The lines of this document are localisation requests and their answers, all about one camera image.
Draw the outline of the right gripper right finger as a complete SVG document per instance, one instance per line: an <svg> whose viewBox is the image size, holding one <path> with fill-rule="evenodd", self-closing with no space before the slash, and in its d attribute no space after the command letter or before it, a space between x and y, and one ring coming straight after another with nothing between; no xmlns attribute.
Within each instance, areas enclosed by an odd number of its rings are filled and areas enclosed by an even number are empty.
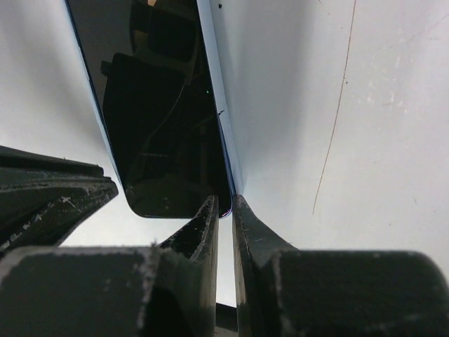
<svg viewBox="0 0 449 337"><path fill-rule="evenodd" d="M416 251L301 250L233 201L240 336L447 336L448 283Z"/></svg>

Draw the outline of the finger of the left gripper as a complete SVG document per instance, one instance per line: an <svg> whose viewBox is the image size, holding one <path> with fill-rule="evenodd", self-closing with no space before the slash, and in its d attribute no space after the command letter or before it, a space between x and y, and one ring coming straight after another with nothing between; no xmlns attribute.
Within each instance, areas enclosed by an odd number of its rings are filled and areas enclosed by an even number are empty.
<svg viewBox="0 0 449 337"><path fill-rule="evenodd" d="M99 166L1 147L1 255L61 245L117 194Z"/></svg>

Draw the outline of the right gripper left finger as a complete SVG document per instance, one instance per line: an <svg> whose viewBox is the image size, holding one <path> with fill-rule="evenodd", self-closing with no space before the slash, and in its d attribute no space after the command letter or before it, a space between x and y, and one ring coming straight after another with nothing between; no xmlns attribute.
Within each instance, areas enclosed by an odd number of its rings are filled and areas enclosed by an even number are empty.
<svg viewBox="0 0 449 337"><path fill-rule="evenodd" d="M1 260L2 336L212 336L218 199L160 244L29 246Z"/></svg>

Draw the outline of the blue cased smartphone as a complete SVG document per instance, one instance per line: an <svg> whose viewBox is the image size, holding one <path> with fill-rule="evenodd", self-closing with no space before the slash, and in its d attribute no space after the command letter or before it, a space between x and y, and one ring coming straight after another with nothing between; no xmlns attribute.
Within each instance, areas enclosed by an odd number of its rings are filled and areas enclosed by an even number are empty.
<svg viewBox="0 0 449 337"><path fill-rule="evenodd" d="M98 122L130 209L232 211L237 165L207 1L68 1Z"/></svg>

